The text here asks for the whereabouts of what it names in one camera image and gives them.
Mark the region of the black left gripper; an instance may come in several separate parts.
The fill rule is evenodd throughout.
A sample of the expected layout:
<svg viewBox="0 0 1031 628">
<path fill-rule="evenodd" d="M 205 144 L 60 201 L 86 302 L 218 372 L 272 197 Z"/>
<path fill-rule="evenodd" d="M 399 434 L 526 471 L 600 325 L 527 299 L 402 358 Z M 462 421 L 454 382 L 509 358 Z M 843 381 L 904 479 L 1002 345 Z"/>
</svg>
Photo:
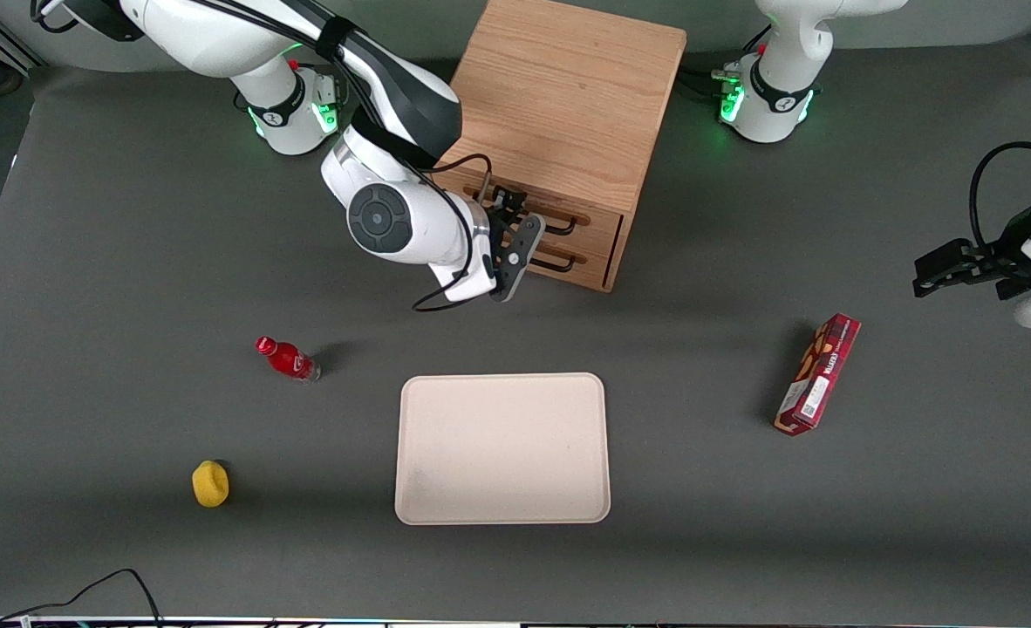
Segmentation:
<svg viewBox="0 0 1031 628">
<path fill-rule="evenodd" d="M 934 291 L 954 285 L 995 282 L 1001 301 L 1022 297 L 1031 291 L 1031 259 L 1023 253 L 1027 239 L 998 239 L 993 242 L 947 242 L 923 254 L 914 261 L 914 297 L 929 297 Z"/>
</svg>

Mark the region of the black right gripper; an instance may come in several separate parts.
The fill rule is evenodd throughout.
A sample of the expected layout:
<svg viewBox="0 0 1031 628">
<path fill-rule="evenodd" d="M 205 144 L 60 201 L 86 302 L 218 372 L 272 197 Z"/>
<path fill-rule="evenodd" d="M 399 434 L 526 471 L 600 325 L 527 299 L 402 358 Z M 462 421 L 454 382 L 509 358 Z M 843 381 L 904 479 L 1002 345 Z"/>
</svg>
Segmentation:
<svg viewBox="0 0 1031 628">
<path fill-rule="evenodd" d="M 528 213 L 526 199 L 519 198 L 519 191 L 495 184 L 491 194 L 492 204 L 485 214 L 488 218 L 488 257 L 485 270 L 495 286 L 492 298 L 512 298 L 516 290 L 518 250 L 512 242 L 505 243 L 505 236 L 513 232 L 512 223 L 520 223 Z"/>
</svg>

